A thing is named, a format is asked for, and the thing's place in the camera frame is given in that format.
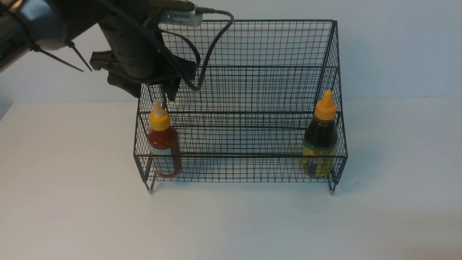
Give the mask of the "dark robot arm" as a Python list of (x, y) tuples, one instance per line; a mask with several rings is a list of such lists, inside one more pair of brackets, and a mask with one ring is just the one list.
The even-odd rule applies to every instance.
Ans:
[(198, 26), (202, 16), (182, 0), (2, 0), (1, 70), (29, 51), (47, 55), (64, 47), (94, 25), (102, 30), (110, 50), (93, 52), (86, 66), (108, 72), (107, 82), (135, 98), (143, 84), (160, 85), (175, 100), (180, 83), (193, 81), (201, 57), (186, 40), (195, 61), (167, 48), (160, 23)]

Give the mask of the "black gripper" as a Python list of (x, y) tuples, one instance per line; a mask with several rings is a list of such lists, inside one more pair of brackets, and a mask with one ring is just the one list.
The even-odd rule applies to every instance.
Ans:
[(110, 50), (93, 52), (90, 65), (106, 70), (107, 82), (135, 98), (141, 86), (159, 84), (169, 101), (175, 101), (182, 80), (173, 66), (145, 36), (121, 17), (110, 14), (98, 23)]

